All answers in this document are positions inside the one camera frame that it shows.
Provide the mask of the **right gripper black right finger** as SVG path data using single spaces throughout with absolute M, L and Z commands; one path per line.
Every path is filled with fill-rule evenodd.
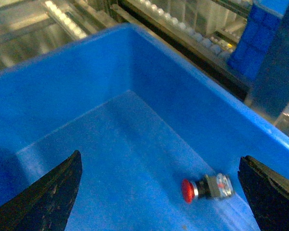
M 237 175 L 260 230 L 289 231 L 289 180 L 249 155 Z

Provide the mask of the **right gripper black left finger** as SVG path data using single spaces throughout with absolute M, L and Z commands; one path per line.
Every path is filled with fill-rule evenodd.
M 0 231 L 63 231 L 79 191 L 78 150 L 39 180 L 0 206 Z

